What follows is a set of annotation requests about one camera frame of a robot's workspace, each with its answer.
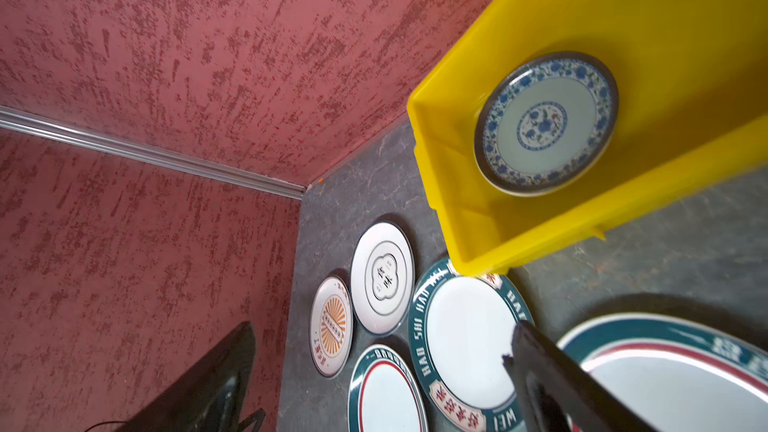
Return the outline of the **blue white porcelain plate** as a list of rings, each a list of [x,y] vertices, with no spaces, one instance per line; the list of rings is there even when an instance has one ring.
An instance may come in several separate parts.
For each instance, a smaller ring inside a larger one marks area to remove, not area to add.
[[[603,155],[619,117],[619,91],[598,58],[545,54],[505,77],[475,126],[477,167],[496,189],[535,197],[562,189]]]

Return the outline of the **white plate orange sunburst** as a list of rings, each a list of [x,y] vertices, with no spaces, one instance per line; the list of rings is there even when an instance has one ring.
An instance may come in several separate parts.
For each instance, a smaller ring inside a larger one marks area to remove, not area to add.
[[[309,340],[313,364],[325,378],[336,377],[353,342],[354,312],[345,282],[330,275],[319,285],[310,309]]]

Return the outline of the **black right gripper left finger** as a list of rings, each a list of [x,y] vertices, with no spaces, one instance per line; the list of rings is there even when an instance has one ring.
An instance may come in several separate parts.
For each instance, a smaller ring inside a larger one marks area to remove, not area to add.
[[[255,431],[257,414],[240,417],[256,356],[248,322],[237,325],[121,431]]]

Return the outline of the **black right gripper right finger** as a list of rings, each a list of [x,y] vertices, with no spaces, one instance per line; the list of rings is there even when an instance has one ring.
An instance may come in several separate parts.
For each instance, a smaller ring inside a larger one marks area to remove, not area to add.
[[[528,431],[650,431],[531,322],[514,327],[503,357]]]

